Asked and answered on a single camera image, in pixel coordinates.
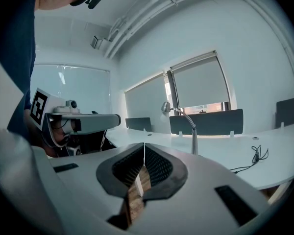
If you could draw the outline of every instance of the desk lamp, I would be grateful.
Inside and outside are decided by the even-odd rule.
[[[171,108],[170,102],[166,101],[163,103],[162,107],[161,107],[161,111],[164,115],[168,115],[168,113],[174,110],[176,112],[181,113],[182,115],[185,116],[185,118],[190,122],[191,126],[192,126],[192,154],[198,155],[198,143],[197,143],[197,130],[196,130],[196,125],[194,124],[194,122],[192,121],[192,119],[185,114],[184,112],[175,109],[175,108]]]

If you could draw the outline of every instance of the gray partition panel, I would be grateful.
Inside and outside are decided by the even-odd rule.
[[[126,127],[134,130],[152,132],[151,122],[149,117],[133,117],[125,119]]]
[[[277,102],[275,127],[279,128],[282,122],[284,126],[294,124],[294,98]]]
[[[196,125],[197,135],[216,136],[230,135],[243,132],[243,110],[233,110],[225,112],[213,112],[189,115]],[[192,127],[184,116],[170,117],[171,132],[179,134],[181,131],[185,135],[192,134]]]

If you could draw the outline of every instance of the dark blue shirt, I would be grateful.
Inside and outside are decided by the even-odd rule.
[[[2,0],[0,4],[0,63],[23,92],[8,130],[28,139],[24,109],[30,109],[30,77],[35,61],[36,0]]]

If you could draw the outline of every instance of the white table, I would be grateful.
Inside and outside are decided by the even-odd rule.
[[[107,132],[107,138],[116,147],[131,143],[154,143],[191,152],[191,136],[160,134],[115,128]],[[266,189],[294,178],[294,124],[253,135],[234,137],[198,137],[198,154],[218,162],[228,169],[252,164],[255,151],[252,145],[262,145],[262,155],[269,148],[269,157],[237,175],[256,189]]]

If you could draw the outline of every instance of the ceiling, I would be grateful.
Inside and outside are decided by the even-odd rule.
[[[121,16],[123,16],[136,0],[102,0],[94,9],[88,9],[85,3],[72,7],[66,6],[52,11],[39,10],[36,17],[56,16],[77,19],[103,27],[110,27]]]

